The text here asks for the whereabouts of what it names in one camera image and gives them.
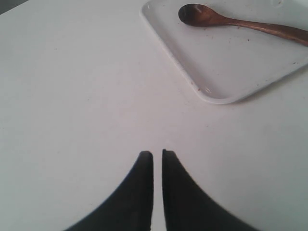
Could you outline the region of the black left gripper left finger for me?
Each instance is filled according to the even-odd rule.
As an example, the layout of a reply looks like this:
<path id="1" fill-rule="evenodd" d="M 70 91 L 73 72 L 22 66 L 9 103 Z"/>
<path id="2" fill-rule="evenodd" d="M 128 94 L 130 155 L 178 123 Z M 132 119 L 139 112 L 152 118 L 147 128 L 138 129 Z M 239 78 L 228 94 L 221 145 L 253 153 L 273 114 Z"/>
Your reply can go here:
<path id="1" fill-rule="evenodd" d="M 154 204 L 154 163 L 149 151 L 140 152 L 116 190 L 69 231 L 149 231 Z"/>

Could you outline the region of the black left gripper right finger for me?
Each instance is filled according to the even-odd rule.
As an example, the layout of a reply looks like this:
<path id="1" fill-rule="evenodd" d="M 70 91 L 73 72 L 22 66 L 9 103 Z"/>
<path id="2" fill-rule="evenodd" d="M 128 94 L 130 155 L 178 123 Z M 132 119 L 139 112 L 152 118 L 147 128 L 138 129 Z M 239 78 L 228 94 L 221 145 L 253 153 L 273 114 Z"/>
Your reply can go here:
<path id="1" fill-rule="evenodd" d="M 175 152 L 162 151 L 162 194 L 168 231 L 255 231 L 212 200 Z"/>

